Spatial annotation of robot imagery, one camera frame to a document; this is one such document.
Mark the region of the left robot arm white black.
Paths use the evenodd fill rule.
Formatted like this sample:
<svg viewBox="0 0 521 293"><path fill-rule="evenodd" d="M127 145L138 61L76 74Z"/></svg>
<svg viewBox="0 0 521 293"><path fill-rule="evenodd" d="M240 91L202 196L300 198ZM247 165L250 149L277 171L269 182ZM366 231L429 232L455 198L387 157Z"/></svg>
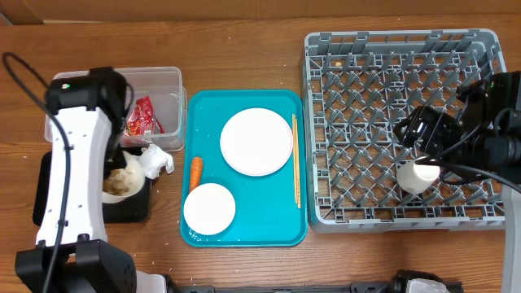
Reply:
<svg viewBox="0 0 521 293"><path fill-rule="evenodd" d="M33 249L15 256L15 273L32 292L175 292L166 274L144 273L133 257L107 241L103 219L105 169L122 167L119 139L134 90L111 67L55 79L40 100L2 62L51 121L52 150L46 208Z"/></svg>

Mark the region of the red snack wrapper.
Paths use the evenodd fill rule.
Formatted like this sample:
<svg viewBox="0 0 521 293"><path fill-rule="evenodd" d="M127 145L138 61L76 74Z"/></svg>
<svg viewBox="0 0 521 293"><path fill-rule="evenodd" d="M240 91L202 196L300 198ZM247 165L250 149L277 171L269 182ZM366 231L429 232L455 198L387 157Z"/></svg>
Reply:
<svg viewBox="0 0 521 293"><path fill-rule="evenodd" d="M124 135L141 136L161 133L164 133L164 128L155 116L150 97L138 99L126 122Z"/></svg>

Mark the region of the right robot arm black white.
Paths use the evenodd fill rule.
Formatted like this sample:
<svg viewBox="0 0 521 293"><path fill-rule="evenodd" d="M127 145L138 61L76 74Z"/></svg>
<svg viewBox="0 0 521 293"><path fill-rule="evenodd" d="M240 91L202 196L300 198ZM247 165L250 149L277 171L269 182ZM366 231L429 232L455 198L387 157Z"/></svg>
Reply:
<svg viewBox="0 0 521 293"><path fill-rule="evenodd" d="M501 183L506 246L501 289L520 290L520 73L502 72L456 90L464 107L457 116L418 106L393 133L403 147L423 155L397 170L402 190L420 194L448 173L458 185Z"/></svg>

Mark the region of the white tissue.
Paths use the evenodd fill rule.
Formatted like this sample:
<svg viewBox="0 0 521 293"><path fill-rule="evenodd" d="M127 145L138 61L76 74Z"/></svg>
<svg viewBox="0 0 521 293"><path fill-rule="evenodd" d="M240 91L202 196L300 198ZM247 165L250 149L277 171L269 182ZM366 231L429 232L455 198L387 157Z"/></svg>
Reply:
<svg viewBox="0 0 521 293"><path fill-rule="evenodd" d="M145 176L149 179L156 179L163 168L167 173L175 170L173 157L155 144L143 147L138 160Z"/></svg>

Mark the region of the white plastic cup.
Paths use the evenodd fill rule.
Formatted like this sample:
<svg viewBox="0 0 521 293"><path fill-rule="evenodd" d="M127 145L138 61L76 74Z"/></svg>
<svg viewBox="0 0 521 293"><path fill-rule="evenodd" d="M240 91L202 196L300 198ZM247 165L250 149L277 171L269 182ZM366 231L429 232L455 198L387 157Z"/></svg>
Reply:
<svg viewBox="0 0 521 293"><path fill-rule="evenodd" d="M416 164L414 160L402 164L396 173L399 187L410 194L421 194L439 177L438 166Z"/></svg>

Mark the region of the cream bowl with food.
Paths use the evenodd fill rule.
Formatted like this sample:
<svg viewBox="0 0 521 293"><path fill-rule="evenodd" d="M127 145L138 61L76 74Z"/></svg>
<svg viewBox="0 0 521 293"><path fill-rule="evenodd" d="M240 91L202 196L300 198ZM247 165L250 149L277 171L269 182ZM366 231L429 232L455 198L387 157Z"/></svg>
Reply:
<svg viewBox="0 0 521 293"><path fill-rule="evenodd" d="M144 186L146 176L136 155L123 151L126 167L114 169L103 181L103 203L119 203L136 195Z"/></svg>

